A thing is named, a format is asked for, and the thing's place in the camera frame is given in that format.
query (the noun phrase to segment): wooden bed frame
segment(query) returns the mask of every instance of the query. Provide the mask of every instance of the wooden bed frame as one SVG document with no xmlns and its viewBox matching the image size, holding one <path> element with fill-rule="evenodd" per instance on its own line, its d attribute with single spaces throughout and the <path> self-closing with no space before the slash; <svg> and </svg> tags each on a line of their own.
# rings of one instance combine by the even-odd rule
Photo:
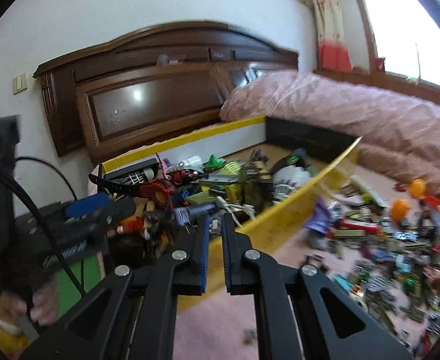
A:
<svg viewBox="0 0 440 360">
<path fill-rule="evenodd" d="M 216 123 L 233 89 L 298 54 L 242 28 L 183 21 L 144 28 L 41 64 L 58 156 L 86 144 L 93 163 Z"/>
</svg>

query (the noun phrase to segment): yellow storage box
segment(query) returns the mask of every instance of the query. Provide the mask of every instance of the yellow storage box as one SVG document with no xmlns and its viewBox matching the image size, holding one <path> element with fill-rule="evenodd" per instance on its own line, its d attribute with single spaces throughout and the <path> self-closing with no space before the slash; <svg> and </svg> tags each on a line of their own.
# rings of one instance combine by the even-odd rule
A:
<svg viewBox="0 0 440 360">
<path fill-rule="evenodd" d="M 360 138 L 339 134 L 324 128 L 268 117 L 254 117 L 214 125 L 190 134 L 141 147 L 101 164 L 102 175 L 154 158 L 158 152 L 170 163 L 199 155 L 206 163 L 210 155 L 236 158 L 245 149 L 266 144 L 291 152 L 299 147 L 325 167 L 287 199 L 260 213 L 238 229 L 249 235 L 253 247 L 272 254 L 299 230 L 310 215 L 322 191 L 338 189 L 354 172 Z M 221 238 L 210 242 L 206 295 L 225 287 Z M 194 305 L 202 297 L 181 297 L 178 311 Z"/>
</svg>

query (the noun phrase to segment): window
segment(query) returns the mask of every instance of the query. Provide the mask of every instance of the window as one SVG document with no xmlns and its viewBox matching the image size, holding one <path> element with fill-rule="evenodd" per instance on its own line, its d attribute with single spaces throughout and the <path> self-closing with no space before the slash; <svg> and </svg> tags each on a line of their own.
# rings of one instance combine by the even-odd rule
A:
<svg viewBox="0 0 440 360">
<path fill-rule="evenodd" d="M 417 0 L 358 0 L 369 43 L 370 68 L 440 87 L 440 29 Z"/>
</svg>

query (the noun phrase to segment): pink blanket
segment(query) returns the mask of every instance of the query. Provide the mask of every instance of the pink blanket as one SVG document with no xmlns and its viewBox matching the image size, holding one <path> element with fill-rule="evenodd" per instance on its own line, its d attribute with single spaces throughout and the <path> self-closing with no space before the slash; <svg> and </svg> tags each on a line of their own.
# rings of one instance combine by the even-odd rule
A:
<svg viewBox="0 0 440 360">
<path fill-rule="evenodd" d="M 401 182 L 422 178 L 440 194 L 440 105 L 294 70 L 236 89 L 220 117 L 265 115 L 362 136 L 359 164 Z"/>
</svg>

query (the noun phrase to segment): human hand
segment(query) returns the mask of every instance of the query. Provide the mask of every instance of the human hand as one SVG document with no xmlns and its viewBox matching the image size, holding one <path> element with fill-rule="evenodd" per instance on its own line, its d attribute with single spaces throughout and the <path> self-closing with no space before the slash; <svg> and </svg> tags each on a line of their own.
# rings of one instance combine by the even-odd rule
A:
<svg viewBox="0 0 440 360">
<path fill-rule="evenodd" d="M 56 290 L 56 276 L 33 294 L 33 308 L 29 316 L 40 326 L 53 324 L 57 320 L 59 296 Z M 26 302 L 18 295 L 3 293 L 0 296 L 0 320 L 16 325 L 18 315 L 27 312 Z"/>
</svg>

